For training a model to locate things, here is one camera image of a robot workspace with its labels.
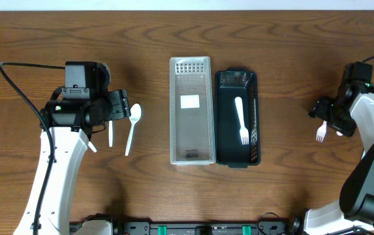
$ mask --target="white plastic fork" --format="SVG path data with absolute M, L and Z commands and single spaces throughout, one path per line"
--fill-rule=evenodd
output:
M 242 145 L 247 145 L 249 143 L 249 131 L 245 127 L 245 120 L 243 119 L 243 103 L 242 98 L 236 97 L 234 99 L 234 103 L 236 104 L 236 110 L 238 111 L 239 122 L 240 122 L 240 139 L 242 141 Z
M 317 129 L 317 134 L 316 134 L 316 140 L 319 142 L 323 142 L 324 137 L 326 136 L 326 131 L 327 131 L 327 122 L 323 121 L 323 124 Z

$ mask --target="black plastic bin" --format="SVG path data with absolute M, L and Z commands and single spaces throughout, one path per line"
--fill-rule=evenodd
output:
M 245 168 L 260 163 L 257 76 L 245 69 L 228 68 L 215 74 L 215 136 L 217 163 Z M 234 99 L 241 97 L 249 144 L 241 143 Z

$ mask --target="wooden table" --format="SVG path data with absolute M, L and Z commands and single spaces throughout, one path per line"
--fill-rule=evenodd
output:
M 258 74 L 262 162 L 247 169 L 172 166 L 169 59 L 208 55 L 212 73 L 242 65 Z M 153 221 L 256 221 L 289 217 L 339 197 L 360 159 L 359 134 L 330 131 L 307 111 L 334 96 L 347 63 L 374 55 L 374 12 L 0 12 L 0 61 L 64 65 L 100 61 L 110 89 L 143 108 L 131 155 L 129 120 L 94 135 L 82 161 L 71 220 L 94 213 Z M 63 71 L 9 67 L 42 108 Z M 0 234 L 12 234 L 30 194 L 40 149 L 39 121 L 0 74 Z

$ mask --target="green strip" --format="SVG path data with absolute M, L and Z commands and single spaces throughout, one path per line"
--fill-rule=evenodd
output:
M 243 226 L 243 235 L 252 235 L 252 230 L 250 226 Z
M 166 235 L 166 226 L 158 227 L 158 235 Z

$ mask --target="white label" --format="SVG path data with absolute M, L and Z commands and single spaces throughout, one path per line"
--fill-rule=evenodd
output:
M 200 108 L 199 95 L 182 95 L 181 108 Z

